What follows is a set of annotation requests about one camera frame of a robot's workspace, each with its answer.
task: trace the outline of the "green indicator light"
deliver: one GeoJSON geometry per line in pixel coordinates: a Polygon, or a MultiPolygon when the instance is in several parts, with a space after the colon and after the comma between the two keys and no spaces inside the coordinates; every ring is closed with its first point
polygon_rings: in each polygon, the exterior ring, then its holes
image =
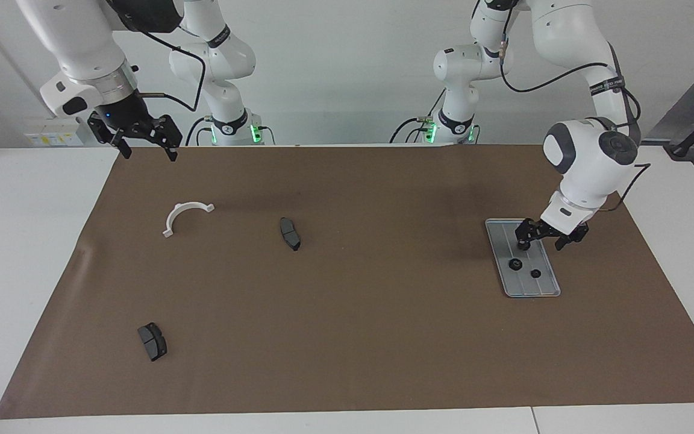
{"type": "Polygon", "coordinates": [[[261,141],[261,134],[259,133],[258,128],[254,124],[251,124],[251,134],[253,134],[254,143],[259,143],[261,141]]]}
{"type": "Polygon", "coordinates": [[[433,126],[430,127],[430,132],[426,136],[426,140],[429,143],[433,143],[436,140],[436,131],[438,131],[438,124],[433,124],[433,126]]]}

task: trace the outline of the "metal tray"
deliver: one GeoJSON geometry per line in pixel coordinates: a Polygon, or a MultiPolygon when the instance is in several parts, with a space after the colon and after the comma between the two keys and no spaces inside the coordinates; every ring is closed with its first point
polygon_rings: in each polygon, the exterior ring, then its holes
{"type": "Polygon", "coordinates": [[[515,298],[560,296],[561,288],[542,242],[532,242],[532,247],[525,252],[518,249],[515,230],[521,222],[523,219],[488,219],[486,222],[505,294],[515,298]],[[510,259],[519,259],[523,264],[521,269],[511,269],[510,259]],[[535,269],[540,271],[540,277],[532,277],[535,269]]]}

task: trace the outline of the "white wall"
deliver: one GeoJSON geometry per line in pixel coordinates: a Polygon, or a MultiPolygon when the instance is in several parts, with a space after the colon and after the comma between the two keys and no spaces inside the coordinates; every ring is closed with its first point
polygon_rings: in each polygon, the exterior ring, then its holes
{"type": "MultiPolygon", "coordinates": [[[[233,32],[254,47],[258,68],[237,80],[246,105],[273,127],[280,143],[387,141],[397,124],[430,109],[441,84],[432,72],[438,49],[469,43],[474,1],[433,4],[425,0],[221,0],[233,32]]],[[[694,83],[694,2],[600,0],[595,3],[602,32],[617,49],[628,87],[645,108],[644,132],[694,83]]],[[[189,99],[193,89],[169,71],[165,47],[133,33],[116,40],[138,72],[143,91],[168,91],[189,99]]],[[[183,33],[172,42],[192,39],[183,33]]],[[[561,69],[543,61],[531,42],[528,14],[511,36],[517,61],[510,74],[528,86],[561,69]]],[[[0,44],[27,78],[39,87],[56,63],[28,28],[12,0],[0,0],[0,44]]],[[[14,78],[2,85],[0,111],[43,115],[27,85],[14,78]]],[[[532,94],[515,94],[499,80],[477,84],[477,122],[482,142],[537,143],[555,121],[592,114],[587,86],[569,77],[532,94]]],[[[151,101],[153,115],[171,113],[182,129],[194,113],[168,101],[151,101]]],[[[201,104],[200,114],[207,108],[201,104]]],[[[14,119],[9,120],[17,128],[14,119]]],[[[22,143],[12,137],[12,145],[22,143]]]]}

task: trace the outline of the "black cable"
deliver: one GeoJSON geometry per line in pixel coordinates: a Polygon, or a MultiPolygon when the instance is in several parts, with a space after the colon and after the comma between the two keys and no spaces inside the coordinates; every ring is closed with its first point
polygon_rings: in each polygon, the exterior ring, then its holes
{"type": "Polygon", "coordinates": [[[591,121],[596,121],[601,124],[601,126],[604,127],[605,130],[609,129],[609,126],[604,123],[600,118],[594,118],[594,116],[588,116],[586,119],[590,119],[591,121]]]}
{"type": "Polygon", "coordinates": [[[412,130],[410,133],[408,133],[408,136],[405,137],[405,143],[408,143],[408,140],[411,138],[411,134],[416,133],[416,137],[419,137],[420,133],[426,133],[426,132],[427,132],[427,128],[417,128],[415,130],[412,130]]]}
{"type": "MultiPolygon", "coordinates": [[[[507,19],[505,20],[505,25],[504,25],[504,27],[502,28],[502,39],[503,39],[504,42],[507,42],[507,25],[509,25],[509,23],[510,23],[510,17],[512,17],[512,15],[513,15],[513,8],[515,8],[515,6],[511,6],[511,7],[510,7],[510,11],[507,12],[507,19]]],[[[530,88],[528,88],[528,89],[518,89],[517,87],[514,87],[512,84],[510,84],[510,83],[507,81],[507,77],[505,77],[504,58],[502,58],[502,57],[499,58],[499,74],[500,74],[501,77],[502,77],[502,81],[505,83],[506,86],[508,86],[508,88],[510,88],[510,90],[512,90],[512,91],[514,91],[514,92],[518,92],[518,93],[533,92],[533,91],[538,90],[538,89],[541,89],[541,88],[543,88],[543,87],[545,87],[545,86],[547,86],[547,85],[549,85],[549,84],[555,83],[555,82],[561,80],[562,78],[564,78],[564,77],[566,77],[566,76],[568,76],[568,75],[570,75],[570,74],[574,74],[575,72],[578,72],[578,71],[580,71],[581,69],[590,68],[590,67],[592,67],[592,66],[603,66],[603,67],[605,67],[605,68],[608,68],[608,67],[609,67],[608,64],[606,64],[606,63],[601,63],[601,61],[594,61],[594,63],[586,63],[586,65],[581,65],[581,66],[578,66],[578,67],[575,68],[575,69],[570,69],[569,71],[564,72],[564,73],[561,74],[560,76],[555,77],[555,78],[553,78],[553,79],[551,79],[551,80],[548,80],[548,81],[546,81],[545,83],[542,83],[542,84],[540,84],[540,85],[537,85],[537,86],[534,86],[534,87],[530,87],[530,88]]]]}
{"type": "Polygon", "coordinates": [[[396,131],[393,133],[393,137],[390,138],[390,141],[388,143],[393,143],[393,141],[395,141],[396,136],[403,129],[403,127],[407,126],[408,124],[410,124],[412,122],[418,122],[418,121],[416,120],[416,118],[411,118],[411,119],[407,119],[407,120],[403,121],[403,123],[400,124],[400,126],[398,126],[396,128],[396,131]]]}
{"type": "Polygon", "coordinates": [[[630,126],[636,124],[636,122],[639,120],[639,118],[642,117],[642,105],[639,104],[639,100],[636,99],[636,96],[634,96],[634,94],[631,93],[631,91],[626,89],[625,87],[623,87],[623,92],[625,93],[625,96],[627,96],[627,98],[625,99],[625,103],[628,104],[629,107],[631,105],[631,103],[629,102],[629,99],[630,99],[630,101],[633,101],[634,104],[636,104],[636,116],[634,116],[633,120],[626,122],[625,124],[615,125],[613,128],[630,127],[630,126]]]}
{"type": "Polygon", "coordinates": [[[191,33],[189,30],[186,30],[184,27],[181,27],[180,25],[179,25],[178,28],[180,28],[181,31],[184,32],[184,33],[186,33],[187,35],[195,36],[195,38],[200,38],[199,35],[195,35],[195,33],[191,33]]]}
{"type": "Polygon", "coordinates": [[[198,55],[196,55],[195,53],[188,52],[185,49],[181,49],[181,47],[174,46],[170,42],[166,42],[163,39],[157,38],[157,36],[154,36],[149,32],[144,32],[143,30],[138,30],[138,28],[136,28],[135,25],[133,24],[133,20],[130,19],[130,17],[127,14],[121,13],[115,7],[114,2],[112,2],[111,0],[107,0],[107,4],[109,6],[111,6],[111,8],[119,15],[119,17],[121,17],[121,19],[124,19],[126,21],[126,23],[131,28],[136,30],[137,32],[142,33],[147,38],[152,39],[153,41],[158,42],[159,44],[162,44],[163,46],[166,46],[173,51],[180,52],[181,54],[188,55],[188,57],[196,58],[198,61],[200,61],[200,64],[202,65],[202,74],[200,75],[200,83],[198,84],[198,93],[195,96],[195,106],[194,107],[190,107],[188,104],[186,104],[181,99],[178,99],[172,95],[168,95],[167,93],[141,93],[140,94],[140,96],[142,98],[166,98],[166,99],[170,99],[171,101],[178,102],[179,104],[181,104],[182,106],[187,108],[187,110],[189,110],[189,111],[197,111],[198,110],[198,104],[200,102],[200,94],[202,92],[203,82],[205,81],[205,72],[207,71],[207,65],[205,64],[205,61],[202,60],[202,58],[199,57],[198,55]]]}
{"type": "Polygon", "coordinates": [[[275,132],[272,131],[272,129],[271,129],[270,127],[261,126],[261,127],[259,127],[258,129],[259,129],[259,130],[268,130],[268,131],[269,131],[269,135],[272,136],[272,145],[275,145],[275,146],[278,145],[278,142],[275,140],[275,132]]]}
{"type": "MultiPolygon", "coordinates": [[[[438,102],[441,101],[441,98],[443,98],[443,94],[446,93],[446,88],[444,87],[443,90],[441,90],[441,94],[438,95],[438,99],[433,103],[433,106],[430,107],[430,111],[427,112],[427,117],[429,118],[430,116],[433,115],[433,111],[435,111],[436,107],[438,107],[438,102]]],[[[419,133],[421,131],[417,131],[416,137],[414,137],[414,143],[416,143],[417,140],[419,140],[419,133]]]]}
{"type": "Polygon", "coordinates": [[[590,67],[592,67],[592,66],[603,66],[603,67],[605,67],[605,68],[608,68],[608,67],[609,67],[609,65],[607,65],[606,63],[601,63],[601,61],[594,61],[594,63],[586,63],[586,64],[584,64],[584,65],[582,65],[582,66],[578,66],[578,67],[575,68],[575,69],[570,69],[569,71],[564,72],[564,73],[561,74],[560,76],[555,77],[555,78],[553,78],[553,79],[551,79],[551,80],[548,80],[548,81],[546,81],[545,83],[538,84],[537,86],[530,87],[530,88],[528,88],[528,89],[518,89],[518,88],[515,88],[515,87],[513,87],[512,84],[510,84],[510,83],[507,81],[507,77],[505,77],[505,68],[504,68],[502,62],[499,63],[499,74],[502,76],[502,81],[505,83],[506,86],[508,86],[508,87],[510,88],[510,90],[512,90],[512,91],[514,91],[514,92],[518,92],[518,93],[528,93],[528,92],[533,92],[533,91],[538,90],[538,89],[542,89],[543,87],[545,87],[545,86],[547,86],[547,85],[549,85],[549,84],[556,83],[557,81],[561,80],[562,78],[564,78],[564,77],[566,77],[566,76],[568,76],[568,75],[570,75],[570,74],[574,74],[575,72],[578,72],[578,71],[580,71],[581,69],[590,68],[590,67]]]}
{"type": "Polygon", "coordinates": [[[481,3],[481,0],[478,0],[476,2],[476,7],[473,8],[473,14],[470,16],[470,19],[473,19],[476,16],[476,11],[478,10],[478,5],[480,5],[480,3],[481,3]]]}
{"type": "Polygon", "coordinates": [[[613,208],[600,209],[599,211],[601,211],[601,212],[613,212],[615,209],[620,208],[620,205],[623,205],[623,201],[625,201],[625,196],[627,196],[628,192],[630,192],[631,187],[633,187],[634,184],[636,184],[636,180],[639,179],[639,176],[642,176],[642,174],[645,171],[647,171],[647,169],[650,168],[650,166],[652,166],[651,163],[645,163],[643,165],[634,165],[635,168],[642,168],[642,170],[640,170],[639,173],[637,173],[636,176],[634,176],[634,178],[631,179],[631,184],[628,184],[628,187],[623,192],[623,195],[620,197],[620,200],[617,201],[617,205],[615,205],[613,208]]]}
{"type": "Polygon", "coordinates": [[[200,131],[198,131],[198,135],[196,135],[196,137],[195,137],[195,141],[196,141],[196,143],[198,143],[198,146],[200,146],[200,133],[203,132],[203,131],[209,131],[209,132],[211,132],[211,133],[213,134],[213,130],[212,130],[212,129],[210,129],[210,128],[201,128],[200,131]]]}
{"type": "Polygon", "coordinates": [[[196,120],[194,124],[192,124],[192,127],[189,129],[189,134],[187,134],[187,141],[184,143],[184,146],[189,146],[189,141],[192,138],[192,133],[195,132],[195,129],[201,122],[206,122],[205,116],[202,116],[200,119],[196,120]]]}
{"type": "Polygon", "coordinates": [[[478,145],[478,139],[481,137],[481,126],[480,125],[474,125],[473,128],[478,128],[478,134],[476,135],[476,140],[473,142],[473,145],[478,145]]]}
{"type": "Polygon", "coordinates": [[[443,98],[443,94],[446,93],[446,88],[444,87],[443,90],[441,90],[441,94],[438,96],[438,99],[436,99],[435,103],[433,104],[432,107],[430,107],[430,111],[427,112],[427,116],[432,116],[433,115],[433,110],[438,107],[438,102],[441,102],[441,98],[443,98]]]}

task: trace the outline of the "cable connector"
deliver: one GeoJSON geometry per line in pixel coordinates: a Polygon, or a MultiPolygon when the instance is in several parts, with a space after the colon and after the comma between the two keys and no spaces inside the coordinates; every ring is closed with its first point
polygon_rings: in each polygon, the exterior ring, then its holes
{"type": "Polygon", "coordinates": [[[275,146],[278,145],[278,141],[275,140],[275,132],[272,131],[272,129],[271,129],[270,127],[267,127],[266,125],[260,125],[260,126],[258,127],[258,129],[259,129],[259,131],[264,131],[264,130],[269,131],[269,135],[272,136],[272,145],[275,145],[275,146]]]}
{"type": "Polygon", "coordinates": [[[499,64],[505,63],[505,55],[507,55],[507,34],[502,34],[502,40],[499,41],[499,64]]]}

